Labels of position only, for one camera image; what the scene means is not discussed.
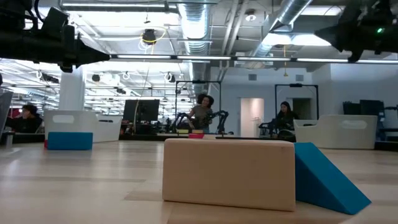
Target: beige foam block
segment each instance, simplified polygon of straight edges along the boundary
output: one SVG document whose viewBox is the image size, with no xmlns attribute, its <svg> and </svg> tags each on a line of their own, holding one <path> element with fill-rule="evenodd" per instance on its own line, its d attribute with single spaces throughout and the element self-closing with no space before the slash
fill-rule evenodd
<svg viewBox="0 0 398 224">
<path fill-rule="evenodd" d="M 168 139 L 162 197 L 174 202 L 295 210 L 294 145 Z"/>
<path fill-rule="evenodd" d="M 203 139 L 216 139 L 216 135 L 215 134 L 205 134 Z"/>
</svg>

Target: ceiling duct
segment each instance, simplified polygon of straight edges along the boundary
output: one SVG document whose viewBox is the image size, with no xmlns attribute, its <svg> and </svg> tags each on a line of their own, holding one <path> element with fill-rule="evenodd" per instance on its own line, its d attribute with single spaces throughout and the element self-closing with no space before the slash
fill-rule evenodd
<svg viewBox="0 0 398 224">
<path fill-rule="evenodd" d="M 283 0 L 280 9 L 272 15 L 268 15 L 264 24 L 264 39 L 250 54 L 250 57 L 266 57 L 271 51 L 273 45 L 267 42 L 268 33 L 281 28 L 283 26 L 292 25 L 304 9 L 312 2 L 312 0 Z M 249 62 L 244 65 L 246 68 L 258 67 L 261 62 Z"/>
<path fill-rule="evenodd" d="M 186 39 L 207 39 L 209 27 L 210 6 L 208 4 L 178 4 L 181 15 L 181 26 Z M 207 55 L 210 44 L 208 42 L 185 42 L 185 49 L 189 55 Z M 209 63 L 190 63 L 192 80 L 210 79 Z M 193 86 L 196 95 L 207 91 L 208 85 L 197 84 Z"/>
</svg>

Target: woman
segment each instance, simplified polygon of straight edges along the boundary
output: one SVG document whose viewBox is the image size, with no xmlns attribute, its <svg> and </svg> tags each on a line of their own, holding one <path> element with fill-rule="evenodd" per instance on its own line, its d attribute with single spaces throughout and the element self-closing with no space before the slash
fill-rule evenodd
<svg viewBox="0 0 398 224">
<path fill-rule="evenodd" d="M 280 111 L 276 116 L 276 128 L 279 130 L 294 130 L 293 120 L 298 118 L 299 116 L 292 111 L 290 104 L 283 101 L 280 104 Z"/>
<path fill-rule="evenodd" d="M 205 134 L 208 134 L 210 132 L 209 124 L 211 124 L 211 120 L 207 121 L 206 116 L 213 113 L 211 106 L 214 103 L 214 99 L 206 95 L 203 98 L 198 98 L 197 103 L 198 105 L 194 106 L 189 113 L 190 118 L 195 115 L 195 126 L 190 121 L 189 125 L 192 129 L 203 130 Z"/>
</svg>

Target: blue bin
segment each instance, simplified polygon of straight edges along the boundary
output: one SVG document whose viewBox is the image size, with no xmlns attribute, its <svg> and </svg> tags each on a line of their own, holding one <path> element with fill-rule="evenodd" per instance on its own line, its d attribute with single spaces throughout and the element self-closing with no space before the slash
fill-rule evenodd
<svg viewBox="0 0 398 224">
<path fill-rule="evenodd" d="M 48 150 L 92 150 L 93 133 L 50 132 Z"/>
</svg>

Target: white storage bin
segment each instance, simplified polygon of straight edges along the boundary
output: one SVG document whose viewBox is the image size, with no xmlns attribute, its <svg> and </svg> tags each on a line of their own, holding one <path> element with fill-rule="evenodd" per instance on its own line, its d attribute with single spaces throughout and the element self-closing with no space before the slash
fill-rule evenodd
<svg viewBox="0 0 398 224">
<path fill-rule="evenodd" d="M 362 115 L 323 115 L 318 121 L 294 121 L 297 142 L 312 142 L 324 149 L 374 149 L 376 126 L 377 116 Z"/>
<path fill-rule="evenodd" d="M 44 115 L 46 139 L 49 132 L 72 132 L 93 133 L 93 142 L 119 140 L 122 116 L 98 115 L 97 117 L 92 111 L 61 110 L 45 110 Z"/>
</svg>

